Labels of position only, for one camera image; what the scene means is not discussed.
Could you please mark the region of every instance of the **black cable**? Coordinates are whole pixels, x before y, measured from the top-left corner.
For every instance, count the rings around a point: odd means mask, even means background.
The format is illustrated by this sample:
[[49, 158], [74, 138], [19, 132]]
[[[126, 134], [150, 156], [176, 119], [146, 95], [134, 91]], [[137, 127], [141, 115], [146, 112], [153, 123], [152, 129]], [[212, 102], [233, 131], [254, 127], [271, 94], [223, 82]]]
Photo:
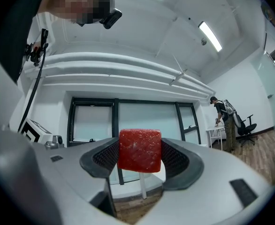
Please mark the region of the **black cable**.
[[30, 107], [31, 107], [31, 104], [32, 104], [34, 95], [35, 95], [35, 93], [36, 93], [36, 90], [38, 89], [38, 84], [39, 84], [40, 77], [41, 77], [41, 75], [42, 75], [42, 69], [43, 69], [43, 66], [44, 66], [45, 57], [46, 57], [46, 47], [44, 48], [44, 56], [43, 56], [42, 65], [40, 66], [39, 73], [38, 73], [38, 77], [36, 78], [36, 81], [35, 81], [35, 84], [34, 84], [32, 93], [31, 93], [31, 95], [30, 95], [29, 102], [28, 102], [28, 104], [27, 104], [26, 110], [25, 110], [25, 112], [24, 112], [24, 115], [23, 115], [23, 117], [22, 117], [22, 120], [21, 120], [19, 129], [18, 129], [18, 132], [20, 132], [21, 127], [22, 127], [22, 124], [24, 123], [24, 121], [25, 121], [25, 119], [26, 119], [26, 117], [27, 117], [27, 115], [28, 115], [28, 112], [29, 112], [29, 109], [30, 109]]

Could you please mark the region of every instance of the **fluorescent light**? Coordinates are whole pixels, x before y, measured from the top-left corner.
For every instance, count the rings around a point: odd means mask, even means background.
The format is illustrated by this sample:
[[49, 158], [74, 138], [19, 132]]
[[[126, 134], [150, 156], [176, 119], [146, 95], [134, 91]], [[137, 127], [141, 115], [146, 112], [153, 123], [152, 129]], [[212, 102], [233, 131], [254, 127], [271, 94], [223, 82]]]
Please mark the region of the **fluorescent light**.
[[217, 52], [221, 51], [222, 46], [219, 43], [218, 39], [214, 35], [214, 33], [211, 31], [211, 29], [208, 27], [208, 25], [205, 22], [200, 23], [199, 28], [204, 32], [204, 34], [208, 37], [208, 39], [212, 42]]

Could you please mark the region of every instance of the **red block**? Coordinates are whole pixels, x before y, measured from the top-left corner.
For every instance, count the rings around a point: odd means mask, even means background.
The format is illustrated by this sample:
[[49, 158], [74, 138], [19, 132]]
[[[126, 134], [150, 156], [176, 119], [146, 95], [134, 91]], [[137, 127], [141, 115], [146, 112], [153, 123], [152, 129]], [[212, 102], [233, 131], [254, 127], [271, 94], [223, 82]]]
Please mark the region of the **red block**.
[[161, 162], [161, 132], [152, 129], [123, 129], [119, 136], [119, 168], [157, 173]]

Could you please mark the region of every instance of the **office chair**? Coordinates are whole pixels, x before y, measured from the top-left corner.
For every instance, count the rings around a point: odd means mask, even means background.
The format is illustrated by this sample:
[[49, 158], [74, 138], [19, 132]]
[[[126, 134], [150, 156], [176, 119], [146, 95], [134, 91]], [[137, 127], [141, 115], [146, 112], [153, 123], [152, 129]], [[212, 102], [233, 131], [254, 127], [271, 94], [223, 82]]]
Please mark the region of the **office chair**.
[[257, 124], [256, 123], [251, 123], [251, 117], [253, 116], [253, 114], [251, 116], [249, 116], [249, 122], [250, 122], [250, 125], [249, 126], [246, 126], [244, 124], [244, 121], [242, 121], [242, 119], [240, 118], [240, 116], [238, 115], [238, 118], [240, 119], [241, 121], [241, 127], [239, 127], [237, 129], [237, 133], [240, 135], [240, 136], [243, 136], [242, 139], [239, 140], [239, 143], [241, 143], [243, 141], [243, 143], [241, 144], [241, 147], [245, 144], [245, 142], [247, 141], [251, 141], [253, 146], [255, 145], [255, 141], [252, 140], [252, 138], [256, 138], [258, 139], [257, 136], [252, 136], [251, 132], [256, 128]]

